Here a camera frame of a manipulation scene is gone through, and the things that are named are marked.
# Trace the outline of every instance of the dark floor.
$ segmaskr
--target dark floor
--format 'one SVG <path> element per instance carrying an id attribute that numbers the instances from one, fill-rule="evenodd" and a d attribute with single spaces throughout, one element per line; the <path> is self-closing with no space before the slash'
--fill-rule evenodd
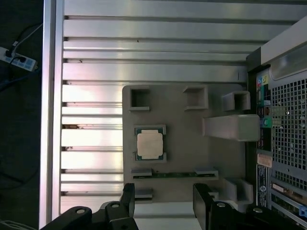
<path id="1" fill-rule="evenodd" d="M 26 26 L 42 20 L 43 0 L 1 0 L 0 46 L 9 48 Z M 23 43 L 18 53 L 37 60 L 41 66 L 42 29 Z M 0 71 L 7 66 L 8 63 L 0 61 Z M 26 70 L 12 69 L 16 78 L 27 74 Z M 26 180 L 38 170 L 40 103 L 41 74 L 0 92 L 0 173 Z M 19 184 L 0 176 L 0 219 L 38 228 L 39 173 L 24 186 L 4 190 L 16 185 Z"/>

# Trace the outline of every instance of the metal mesh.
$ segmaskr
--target metal mesh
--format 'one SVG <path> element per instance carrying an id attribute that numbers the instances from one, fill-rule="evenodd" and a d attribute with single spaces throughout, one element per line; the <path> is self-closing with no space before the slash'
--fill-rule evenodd
<path id="1" fill-rule="evenodd" d="M 280 180 L 280 181 L 284 181 L 288 184 L 291 184 L 291 185 L 293 185 L 297 188 L 307 190 L 307 181 L 300 180 L 296 177 L 287 175 L 287 174 L 279 172 L 279 171 L 275 172 L 275 178 Z"/>
<path id="2" fill-rule="evenodd" d="M 299 169 L 307 168 L 307 80 L 272 89 L 273 160 Z"/>

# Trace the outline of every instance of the electrical outlet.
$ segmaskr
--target electrical outlet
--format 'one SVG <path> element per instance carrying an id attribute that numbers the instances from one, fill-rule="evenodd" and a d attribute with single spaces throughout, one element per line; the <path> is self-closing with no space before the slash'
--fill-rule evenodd
<path id="1" fill-rule="evenodd" d="M 7 63 L 10 63 L 11 60 L 14 58 L 14 57 L 24 57 L 26 58 L 24 62 L 21 62 L 20 60 L 18 59 L 15 59 L 13 62 L 12 62 L 12 65 L 14 66 L 18 66 L 22 69 L 25 69 L 27 71 L 34 71 L 37 67 L 37 61 L 35 61 L 34 59 L 31 59 L 29 57 L 26 57 L 24 55 L 21 55 L 21 54 L 15 54 L 14 57 L 7 57 L 5 56 L 5 52 L 7 51 L 8 49 L 6 48 L 3 48 L 3 47 L 0 47 L 0 60 L 2 61 L 5 61 Z"/>

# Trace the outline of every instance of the label sticker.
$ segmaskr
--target label sticker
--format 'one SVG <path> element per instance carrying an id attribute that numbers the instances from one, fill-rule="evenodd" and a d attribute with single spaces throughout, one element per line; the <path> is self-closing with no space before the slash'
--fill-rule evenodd
<path id="1" fill-rule="evenodd" d="M 268 206 L 268 168 L 257 165 L 257 190 L 256 205 L 261 207 Z"/>
<path id="2" fill-rule="evenodd" d="M 263 155 L 263 154 L 257 154 L 257 164 L 263 165 L 266 167 L 271 168 L 272 167 L 272 157 Z"/>
<path id="3" fill-rule="evenodd" d="M 267 85 L 269 83 L 269 77 L 268 75 L 262 76 L 262 85 Z"/>

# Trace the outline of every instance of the square plastic slot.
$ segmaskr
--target square plastic slot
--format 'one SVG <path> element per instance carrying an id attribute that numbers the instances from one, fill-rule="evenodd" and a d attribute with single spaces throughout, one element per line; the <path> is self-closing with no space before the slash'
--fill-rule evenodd
<path id="1" fill-rule="evenodd" d="M 183 92 L 187 97 L 185 111 L 203 110 L 209 108 L 208 90 L 205 85 L 187 86 Z"/>
<path id="2" fill-rule="evenodd" d="M 150 90 L 147 86 L 130 89 L 130 111 L 149 111 Z"/>
<path id="3" fill-rule="evenodd" d="M 223 110 L 250 109 L 250 94 L 248 91 L 235 91 L 222 96 Z"/>

